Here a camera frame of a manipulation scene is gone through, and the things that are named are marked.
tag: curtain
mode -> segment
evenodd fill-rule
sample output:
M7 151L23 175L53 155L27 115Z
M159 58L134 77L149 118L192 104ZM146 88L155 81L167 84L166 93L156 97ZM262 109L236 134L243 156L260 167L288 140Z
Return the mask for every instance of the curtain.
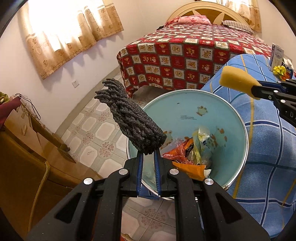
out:
M29 0L18 14L43 80L99 40L123 31L111 0Z
M204 0L216 2L237 12L250 28L261 33L261 18L257 0Z

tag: white wall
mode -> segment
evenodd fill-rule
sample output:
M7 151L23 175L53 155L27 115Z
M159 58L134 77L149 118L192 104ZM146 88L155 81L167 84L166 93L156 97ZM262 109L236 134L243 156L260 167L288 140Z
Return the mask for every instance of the white wall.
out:
M290 26L268 0L258 0L261 14L262 38L268 45L277 44L284 49L285 54L296 62L296 37Z
M193 0L139 0L139 7L144 18L144 24L148 33L154 32L159 26L165 24L169 16L187 3Z
M27 95L41 121L55 132L80 100L118 66L116 55L121 48L145 35L137 0L113 2L124 31L99 41L45 80L35 70L14 16L0 38L0 91ZM77 88L72 86L73 80L80 83Z

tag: teddy bear pattern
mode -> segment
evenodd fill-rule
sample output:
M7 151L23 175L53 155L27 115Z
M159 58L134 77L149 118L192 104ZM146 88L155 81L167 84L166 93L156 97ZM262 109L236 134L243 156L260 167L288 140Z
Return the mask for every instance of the teddy bear pattern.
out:
M166 146L168 146L170 143L173 142L172 131L164 131L164 134L167 135L167 138L165 140L165 143L160 147L160 150L165 148Z
M227 136L225 135L224 129L216 127L216 132L214 134L211 134L210 137L207 139L206 146L213 153L218 147L225 148L226 142Z
M198 115L203 116L204 114L208 113L206 107L200 106L197 108L197 112Z

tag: cable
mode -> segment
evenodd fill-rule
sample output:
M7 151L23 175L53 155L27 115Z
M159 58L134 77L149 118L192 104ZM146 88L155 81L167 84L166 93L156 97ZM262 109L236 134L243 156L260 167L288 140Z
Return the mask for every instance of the cable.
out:
M35 113L37 119L38 119L38 120L41 120L41 116L40 116L40 114L38 113L37 109L36 109L35 106L33 105L32 101L31 101L27 96L22 95L22 94L20 94L20 93L16 93L15 96L18 96L18 97L20 97L21 99L24 99L24 100L28 101L28 102L31 104L32 109L33 109L33 111L34 111L34 113Z
M115 79L106 79L103 84L108 89L96 91L95 99L109 106L113 119L135 148L147 155L161 147L167 136L139 105L127 98L124 86Z

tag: pink pillow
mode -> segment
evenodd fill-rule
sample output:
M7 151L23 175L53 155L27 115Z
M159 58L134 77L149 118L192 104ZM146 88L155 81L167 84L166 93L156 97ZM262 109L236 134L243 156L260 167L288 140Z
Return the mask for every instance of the pink pillow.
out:
M178 20L178 24L185 24L185 23L201 23L201 24L211 24L208 20L207 16L205 15L192 15L192 16L183 16L180 17Z
M174 19L172 19L171 21L168 21L165 23L165 26L164 27L167 27L171 24L178 24L178 20L179 20L180 17L175 17Z

